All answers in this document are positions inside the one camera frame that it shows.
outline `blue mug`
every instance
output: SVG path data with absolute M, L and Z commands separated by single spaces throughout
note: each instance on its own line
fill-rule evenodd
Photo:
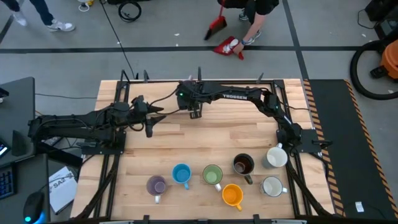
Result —
M 177 164 L 173 168 L 173 180 L 178 184 L 184 184 L 185 189 L 189 190 L 188 180 L 191 179 L 191 168 L 186 164 Z

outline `wooden tabletop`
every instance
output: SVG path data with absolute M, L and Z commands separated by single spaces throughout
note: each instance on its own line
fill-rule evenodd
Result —
M 306 108 L 301 81 L 284 81 L 289 105 Z M 96 110 L 113 101 L 116 82 L 101 82 Z M 132 84 L 129 99 L 144 95 L 145 101 L 152 102 L 167 96 L 176 86 L 176 82 Z M 267 85 L 251 86 L 269 88 Z M 178 108 L 175 96 L 155 106 L 164 107 L 165 113 Z M 304 129 L 312 127 L 308 111 L 291 110 L 291 113 L 293 121 Z M 252 218 L 253 214 L 259 214 L 260 218 L 293 218 L 289 193 L 272 198 L 259 191 L 259 183 L 271 175 L 278 177 L 284 187 L 289 189 L 284 167 L 265 169 L 261 165 L 263 155 L 277 144 L 276 129 L 277 123 L 273 118 L 258 112 L 252 103 L 238 100 L 218 100 L 210 105 L 205 104 L 200 119 L 190 119 L 187 111 L 170 115 L 154 127 L 152 138 L 146 138 L 144 131 L 127 129 L 126 148 L 119 163 L 112 220 L 142 220 L 144 215 L 157 220 L 247 219 Z M 232 160 L 239 153 L 249 154 L 254 159 L 252 185 L 248 185 L 243 177 L 232 170 Z M 334 213 L 322 163 L 307 154 L 301 154 L 301 160 L 308 188 L 326 210 Z M 102 161 L 103 156 L 97 155 L 82 167 L 71 217 L 78 215 L 96 192 Z M 178 163 L 186 163 L 192 169 L 190 190 L 185 190 L 171 177 L 173 166 Z M 221 193 L 205 183 L 202 172 L 208 164 L 217 164 L 222 168 L 222 187 L 233 183 L 242 188 L 242 212 L 225 204 Z M 154 197 L 146 190 L 146 182 L 152 175 L 162 175 L 167 182 L 168 189 L 162 195 L 160 204 L 155 204 Z M 297 186 L 296 189 L 300 212 L 305 213 L 300 190 Z M 108 192 L 105 192 L 102 215 L 107 199 Z

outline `green mug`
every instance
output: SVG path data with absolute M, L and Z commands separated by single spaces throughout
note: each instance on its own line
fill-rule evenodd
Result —
M 223 178 L 223 171 L 218 165 L 208 165 L 203 170 L 203 179 L 207 184 L 214 185 L 217 191 L 221 191 L 220 182 Z

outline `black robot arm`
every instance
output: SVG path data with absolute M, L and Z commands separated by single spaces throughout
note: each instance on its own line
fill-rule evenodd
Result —
M 202 103 L 218 99 L 250 101 L 261 113 L 273 117 L 282 126 L 278 136 L 280 142 L 293 146 L 301 144 L 302 128 L 287 117 L 278 96 L 267 88 L 223 86 L 214 82 L 185 80 L 180 81 L 175 94 L 179 109 L 192 111 L 192 119 L 201 117 Z
M 117 128 L 130 127 L 136 124 L 145 126 L 147 137 L 152 137 L 152 127 L 165 116 L 148 118 L 147 115 L 162 111 L 163 108 L 150 106 L 144 102 L 142 95 L 128 103 L 111 103 L 106 108 L 84 115 L 43 115 L 29 121 L 28 136 L 34 142 L 54 136 L 65 138 L 95 139 L 101 144 L 112 145 Z

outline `hazard stripe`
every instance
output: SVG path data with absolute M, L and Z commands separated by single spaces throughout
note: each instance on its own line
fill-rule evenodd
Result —
M 387 192 L 387 194 L 388 194 L 388 199 L 389 199 L 389 201 L 391 202 L 391 207 L 392 207 L 392 209 L 394 210 L 395 216 L 396 216 L 396 218 L 398 218 L 398 209 L 397 209 L 397 207 L 396 207 L 396 205 L 395 205 L 394 199 L 392 198 L 392 194 L 391 194 L 391 191 L 390 191 L 390 189 L 389 189 L 389 186 L 388 186 L 386 177 L 384 176 L 383 169 L 381 168 L 381 165 L 380 165 L 379 159 L 378 159 L 378 157 L 377 157 L 376 151 L 374 150 L 374 146 L 373 146 L 373 143 L 372 143 L 372 140 L 371 140 L 371 136 L 370 136 L 370 134 L 369 134 L 368 129 L 366 128 L 365 121 L 363 120 L 361 111 L 359 110 L 359 106 L 358 106 L 358 104 L 357 104 L 357 102 L 356 102 L 353 89 L 352 89 L 351 84 L 349 83 L 349 81 L 345 80 L 345 82 L 346 82 L 346 84 L 347 84 L 349 94 L 350 94 L 350 96 L 351 96 L 351 99 L 352 99 L 352 101 L 353 101 L 353 105 L 354 105 L 355 110 L 356 110 L 356 113 L 357 113 L 357 115 L 358 115 L 359 122 L 361 123 L 364 136 L 365 136 L 366 141 L 368 142 L 369 148 L 370 148 L 370 150 L 371 150 L 371 154 L 372 154 L 372 156 L 373 156 L 374 163 L 375 163 L 375 165 L 376 165 L 376 168 L 377 168 L 378 171 L 379 171 L 379 175 L 380 175 L 380 178 L 381 178 L 381 182 L 382 182 L 382 184 L 384 185 L 384 188 L 385 188 L 385 190 L 386 190 L 386 192 Z
M 317 111 L 317 106 L 315 103 L 315 99 L 312 94 L 312 89 L 311 89 L 311 84 L 308 80 L 304 80 L 304 89 L 305 93 L 307 95 L 307 101 L 308 105 L 310 108 L 310 113 L 311 113 L 311 118 L 313 122 L 313 126 L 315 127 L 315 131 L 317 132 L 318 139 L 319 140 L 325 140 L 323 137 L 323 131 L 322 131 L 322 124 L 321 121 L 319 120 L 319 115 Z M 329 190 L 331 193 L 331 197 L 333 198 L 334 201 L 334 206 L 333 208 L 335 209 L 335 212 L 340 215 L 344 215 L 343 213 L 343 204 L 340 202 L 341 197 L 339 195 L 338 187 L 337 187 L 337 181 L 335 179 L 335 173 L 333 172 L 333 167 L 331 165 L 331 159 L 329 157 L 329 152 L 328 149 L 322 149 L 322 159 L 325 161 L 325 163 L 328 166 L 328 173 L 327 173 L 327 181 L 329 183 Z

